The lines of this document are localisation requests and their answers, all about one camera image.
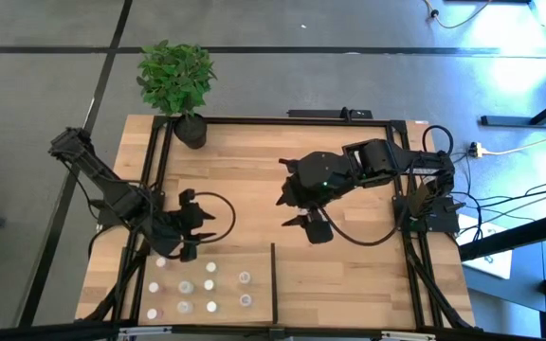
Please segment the black shelf end frame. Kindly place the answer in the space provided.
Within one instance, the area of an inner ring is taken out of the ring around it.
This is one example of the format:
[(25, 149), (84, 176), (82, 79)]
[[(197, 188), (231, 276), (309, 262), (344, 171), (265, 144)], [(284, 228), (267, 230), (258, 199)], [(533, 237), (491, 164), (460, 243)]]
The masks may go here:
[(120, 265), (119, 265), (119, 273), (118, 273), (118, 280), (117, 280), (117, 286), (118, 289), (121, 289), (124, 273), (127, 267), (127, 259), (128, 254), (131, 253), (131, 251), (128, 251), (128, 247), (124, 246), (122, 248), (121, 258), (120, 258)]

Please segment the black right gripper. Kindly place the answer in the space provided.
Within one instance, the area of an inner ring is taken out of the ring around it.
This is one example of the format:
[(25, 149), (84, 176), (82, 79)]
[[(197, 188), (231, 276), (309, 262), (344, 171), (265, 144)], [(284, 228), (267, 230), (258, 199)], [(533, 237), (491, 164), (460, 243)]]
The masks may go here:
[(296, 217), (282, 225), (299, 225), (311, 244), (320, 244), (334, 238), (331, 224), (319, 212), (339, 198), (352, 185), (349, 160), (346, 156), (329, 152), (312, 152), (301, 159), (280, 159), (289, 176), (282, 185), (277, 205), (310, 208), (313, 220), (307, 215)]

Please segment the black desk foot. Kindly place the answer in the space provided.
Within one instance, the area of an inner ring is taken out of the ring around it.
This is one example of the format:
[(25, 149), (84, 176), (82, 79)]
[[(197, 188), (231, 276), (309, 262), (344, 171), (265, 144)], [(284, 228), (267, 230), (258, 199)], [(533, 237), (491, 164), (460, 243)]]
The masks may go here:
[(533, 117), (482, 116), (482, 126), (546, 128), (546, 108)]

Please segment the black aluminium table frame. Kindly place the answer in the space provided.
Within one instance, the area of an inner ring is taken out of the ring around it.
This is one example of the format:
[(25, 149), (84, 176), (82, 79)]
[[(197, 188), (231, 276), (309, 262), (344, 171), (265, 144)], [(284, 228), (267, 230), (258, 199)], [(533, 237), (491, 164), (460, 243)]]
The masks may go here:
[[(436, 335), (436, 341), (546, 341), (485, 332), (464, 320), (466, 284), (459, 245), (428, 230), (399, 229), (374, 247), (340, 235), (311, 244), (297, 225), (282, 226), (298, 209), (276, 204), (289, 176), (279, 160), (315, 152), (341, 154), (342, 147), (380, 138), (419, 151), (411, 136), (423, 132), (400, 120), (339, 118), (211, 117), (207, 144), (192, 150), (173, 134), (174, 117), (130, 116), (121, 156), (112, 171), (152, 191), (165, 211), (180, 208), (178, 195), (192, 188), (195, 201), (215, 220), (198, 233), (215, 242), (197, 245), (207, 254), (256, 253), (276, 244), (277, 325), (141, 325), (138, 323), (146, 261), (162, 257), (143, 235), (104, 209), (104, 226), (128, 247), (121, 289), (120, 258), (110, 268), (108, 293), (92, 313), (70, 324), (0, 330), (0, 341), (88, 341), (115, 338), (120, 328), (171, 326), (172, 333), (355, 337), (380, 340), (383, 331)], [(395, 199), (408, 191), (405, 176), (387, 185), (356, 188), (325, 207), (334, 223), (360, 241), (376, 241), (395, 223)]]

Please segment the black shelf divider frame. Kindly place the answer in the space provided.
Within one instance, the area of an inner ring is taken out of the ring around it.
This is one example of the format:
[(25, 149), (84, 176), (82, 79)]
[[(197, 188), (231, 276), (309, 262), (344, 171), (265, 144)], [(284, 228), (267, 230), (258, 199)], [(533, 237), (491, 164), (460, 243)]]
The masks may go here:
[(271, 323), (277, 325), (279, 321), (278, 312), (278, 284), (277, 284), (277, 262), (276, 262), (276, 244), (270, 244), (270, 268), (271, 268)]

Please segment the white box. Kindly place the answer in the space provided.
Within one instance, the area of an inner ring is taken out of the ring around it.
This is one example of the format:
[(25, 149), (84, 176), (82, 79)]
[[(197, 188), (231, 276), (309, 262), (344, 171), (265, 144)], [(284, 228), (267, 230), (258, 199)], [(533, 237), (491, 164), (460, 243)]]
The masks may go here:
[[(458, 215), (459, 234), (456, 241), (459, 245), (463, 245), (472, 242), (477, 232), (476, 218), (472, 218), (463, 214)], [(485, 223), (482, 225), (482, 235), (489, 237), (496, 233), (505, 231), (504, 227), (497, 226), (491, 223)], [(496, 278), (509, 279), (511, 273), (512, 264), (512, 251), (503, 251), (497, 254), (492, 254), (484, 257), (480, 257), (474, 260), (466, 260), (462, 262), (462, 265), (478, 270), (480, 272), (492, 275)]]

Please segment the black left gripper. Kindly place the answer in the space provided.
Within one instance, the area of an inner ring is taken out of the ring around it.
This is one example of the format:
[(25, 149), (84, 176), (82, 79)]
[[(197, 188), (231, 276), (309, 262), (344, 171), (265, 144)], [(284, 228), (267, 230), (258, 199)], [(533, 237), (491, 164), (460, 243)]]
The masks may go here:
[(182, 248), (177, 256), (173, 256), (174, 259), (180, 259), (181, 261), (195, 260), (197, 257), (197, 244), (209, 237), (215, 236), (215, 233), (198, 233), (192, 234), (192, 231), (202, 226), (202, 222), (205, 220), (215, 220), (215, 217), (203, 209), (194, 202), (195, 190), (192, 188), (185, 189), (179, 194), (180, 209), (171, 211), (170, 217), (175, 223), (176, 230), (182, 237)]

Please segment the black bar device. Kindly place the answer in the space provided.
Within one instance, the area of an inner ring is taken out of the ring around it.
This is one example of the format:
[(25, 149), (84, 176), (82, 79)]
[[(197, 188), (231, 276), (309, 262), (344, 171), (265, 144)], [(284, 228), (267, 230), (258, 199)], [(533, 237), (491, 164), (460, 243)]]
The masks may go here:
[(347, 107), (343, 107), (338, 110), (288, 110), (287, 115), (289, 117), (298, 118), (339, 118), (344, 120), (373, 119), (373, 114), (370, 110), (349, 109)]

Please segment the black plant pot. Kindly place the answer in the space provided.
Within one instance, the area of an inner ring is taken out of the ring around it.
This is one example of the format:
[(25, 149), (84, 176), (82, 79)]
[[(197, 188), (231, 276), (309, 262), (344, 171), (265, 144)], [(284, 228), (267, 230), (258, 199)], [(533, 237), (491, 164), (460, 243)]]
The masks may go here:
[(199, 114), (183, 115), (175, 123), (173, 132), (190, 149), (200, 149), (207, 141), (207, 122)]

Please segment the wooden shelf board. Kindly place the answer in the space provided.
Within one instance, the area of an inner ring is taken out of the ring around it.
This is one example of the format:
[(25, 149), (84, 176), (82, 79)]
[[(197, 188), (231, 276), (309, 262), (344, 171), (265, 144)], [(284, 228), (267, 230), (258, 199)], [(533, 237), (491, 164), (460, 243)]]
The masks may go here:
[[(141, 325), (245, 325), (268, 324), (272, 319), (271, 308), (271, 268), (268, 250), (256, 253), (207, 254), (190, 262), (170, 261), (170, 265), (161, 269), (155, 265), (158, 256), (151, 256), (146, 261), (144, 283), (141, 294), (138, 323)], [(208, 262), (217, 264), (217, 271), (206, 270)], [(239, 274), (247, 271), (251, 275), (248, 284), (239, 281)], [(204, 281), (212, 279), (215, 287), (212, 291), (204, 288)], [(194, 285), (194, 292), (182, 295), (178, 284), (189, 280)], [(165, 287), (162, 293), (152, 294), (148, 290), (150, 282), (158, 282)], [(252, 305), (243, 307), (240, 296), (251, 295)], [(193, 311), (180, 314), (176, 305), (179, 301), (190, 301)], [(216, 313), (209, 313), (207, 303), (218, 304)], [(156, 308), (163, 311), (163, 316), (155, 320), (147, 318), (147, 311)]]

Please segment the green artificial plant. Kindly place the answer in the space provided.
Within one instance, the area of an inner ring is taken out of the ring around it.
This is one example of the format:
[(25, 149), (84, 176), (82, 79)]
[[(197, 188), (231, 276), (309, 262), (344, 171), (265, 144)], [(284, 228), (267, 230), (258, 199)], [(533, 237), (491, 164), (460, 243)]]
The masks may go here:
[(200, 45), (170, 45), (167, 40), (141, 48), (136, 83), (144, 103), (166, 116), (193, 117), (203, 107), (210, 82), (216, 80), (214, 61)]

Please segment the black desk crossbeam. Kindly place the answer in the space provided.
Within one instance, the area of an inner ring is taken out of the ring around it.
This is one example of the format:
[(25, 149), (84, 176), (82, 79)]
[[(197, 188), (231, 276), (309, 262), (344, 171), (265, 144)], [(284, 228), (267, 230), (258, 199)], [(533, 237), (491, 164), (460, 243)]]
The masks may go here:
[(468, 261), (543, 241), (546, 241), (546, 217), (468, 242), (459, 247), (459, 254), (461, 261)]

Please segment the silver metal bracket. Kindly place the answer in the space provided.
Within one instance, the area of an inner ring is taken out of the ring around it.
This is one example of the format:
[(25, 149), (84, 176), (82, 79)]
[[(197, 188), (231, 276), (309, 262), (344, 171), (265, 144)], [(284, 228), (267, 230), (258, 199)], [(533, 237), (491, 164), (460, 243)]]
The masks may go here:
[(383, 331), (380, 340), (391, 341), (436, 341), (435, 334), (419, 332)]
[(173, 328), (171, 326), (120, 328), (116, 341), (136, 341), (139, 336), (171, 334), (172, 332)]

